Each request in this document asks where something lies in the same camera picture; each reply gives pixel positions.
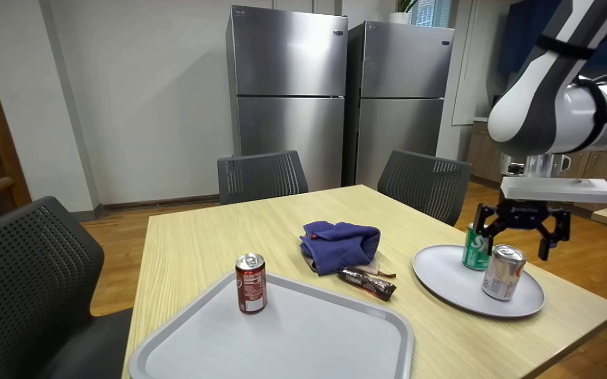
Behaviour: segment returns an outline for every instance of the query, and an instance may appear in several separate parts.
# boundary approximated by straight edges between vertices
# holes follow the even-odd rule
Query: tray
[[[411,374],[411,329],[391,311],[268,275],[268,305],[243,313],[233,273],[151,334],[135,379]]]
[[[530,273],[520,273],[512,301],[503,302],[481,291],[485,271],[467,269],[462,257],[463,245],[438,244],[416,252],[411,266],[428,291],[471,313],[526,318],[541,309],[544,293]]]

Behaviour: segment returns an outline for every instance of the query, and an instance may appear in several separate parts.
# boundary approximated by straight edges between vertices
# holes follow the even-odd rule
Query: refrigerator
[[[231,6],[236,153],[297,150],[310,188],[342,184],[348,19]]]
[[[361,22],[348,31],[344,184],[375,187],[391,150],[433,156],[453,28]]]

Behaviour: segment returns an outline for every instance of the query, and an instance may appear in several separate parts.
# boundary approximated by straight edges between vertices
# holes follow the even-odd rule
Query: can
[[[482,291],[498,301],[510,301],[520,277],[524,257],[518,249],[498,244],[485,273]]]
[[[245,252],[236,261],[238,306],[254,313],[265,306],[265,261],[256,252]]]
[[[474,271],[488,266],[490,238],[482,235],[471,222],[467,224],[463,265]]]

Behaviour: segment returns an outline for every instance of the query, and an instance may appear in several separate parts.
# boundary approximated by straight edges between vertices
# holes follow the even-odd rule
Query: blue cloth
[[[303,232],[302,252],[319,275],[371,263],[381,238],[377,227],[327,220],[306,222]]]

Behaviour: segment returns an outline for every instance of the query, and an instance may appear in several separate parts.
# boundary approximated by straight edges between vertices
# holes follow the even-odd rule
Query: door
[[[445,97],[453,28],[364,22],[363,97]]]
[[[239,153],[297,150],[310,188],[342,184],[344,98],[238,97]]]
[[[375,187],[391,150],[433,156],[440,98],[363,98],[355,182]]]
[[[233,6],[236,95],[344,95],[348,20]]]

